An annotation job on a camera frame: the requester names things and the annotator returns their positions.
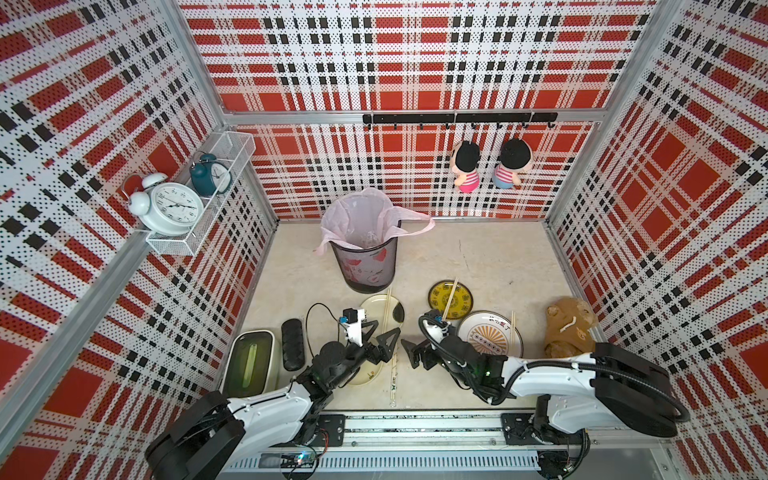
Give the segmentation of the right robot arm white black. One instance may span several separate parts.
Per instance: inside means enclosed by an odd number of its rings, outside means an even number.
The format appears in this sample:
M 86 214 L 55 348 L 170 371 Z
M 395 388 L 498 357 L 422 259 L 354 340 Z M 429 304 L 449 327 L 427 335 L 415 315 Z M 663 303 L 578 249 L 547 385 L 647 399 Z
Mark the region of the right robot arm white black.
M 595 427 L 625 426 L 673 438 L 691 419 L 668 371 L 611 343 L 560 359 L 523 359 L 480 353 L 435 310 L 417 320 L 421 343 L 403 341 L 413 368 L 440 366 L 455 383 L 489 406 L 534 397 L 536 435 L 575 435 Z

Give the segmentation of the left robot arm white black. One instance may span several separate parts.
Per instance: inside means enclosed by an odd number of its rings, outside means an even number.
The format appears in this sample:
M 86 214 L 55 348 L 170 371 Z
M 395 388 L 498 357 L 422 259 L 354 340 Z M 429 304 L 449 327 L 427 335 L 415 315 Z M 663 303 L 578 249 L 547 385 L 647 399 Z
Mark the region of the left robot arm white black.
M 231 464 L 273 446 L 307 445 L 335 389 L 366 362 L 389 362 L 401 330 L 376 335 L 363 324 L 362 344 L 326 343 L 288 386 L 265 394 L 226 398 L 211 391 L 196 400 L 145 450 L 153 479 L 214 479 Z

